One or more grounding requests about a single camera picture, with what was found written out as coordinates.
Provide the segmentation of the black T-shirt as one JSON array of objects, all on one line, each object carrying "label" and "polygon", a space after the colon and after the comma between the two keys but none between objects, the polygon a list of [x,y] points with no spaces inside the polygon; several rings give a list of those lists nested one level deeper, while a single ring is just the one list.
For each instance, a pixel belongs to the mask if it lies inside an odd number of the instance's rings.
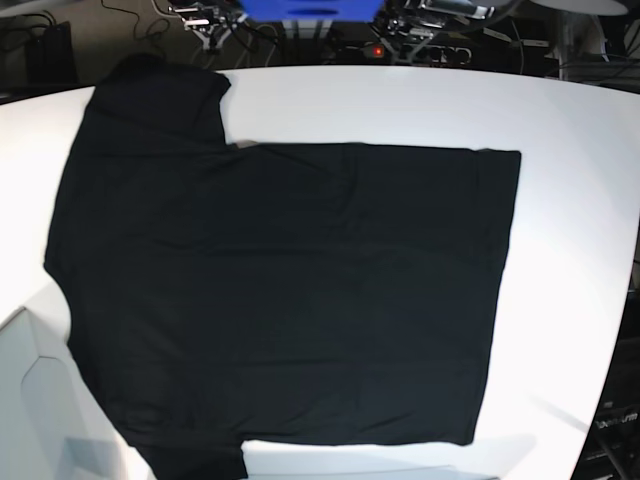
[{"label": "black T-shirt", "polygon": [[96,87],[44,259],[69,349],[159,479],[243,479],[250,440],[469,445],[517,151],[226,143],[220,74]]}]

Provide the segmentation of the black power strip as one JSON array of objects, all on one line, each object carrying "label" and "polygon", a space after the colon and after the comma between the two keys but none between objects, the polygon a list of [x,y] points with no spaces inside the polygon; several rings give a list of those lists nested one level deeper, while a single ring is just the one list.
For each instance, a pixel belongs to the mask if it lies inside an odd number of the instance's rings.
[{"label": "black power strip", "polygon": [[404,65],[419,67],[466,67],[471,64],[472,51],[466,47],[427,44],[403,45],[399,51],[381,43],[347,46],[335,60],[343,63]]}]

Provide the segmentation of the blue plastic box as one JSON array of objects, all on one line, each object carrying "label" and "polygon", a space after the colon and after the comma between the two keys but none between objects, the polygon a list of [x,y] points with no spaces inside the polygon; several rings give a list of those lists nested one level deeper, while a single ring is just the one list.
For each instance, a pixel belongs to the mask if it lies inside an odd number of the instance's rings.
[{"label": "blue plastic box", "polygon": [[257,21],[333,20],[368,22],[383,0],[241,0],[242,9]]}]

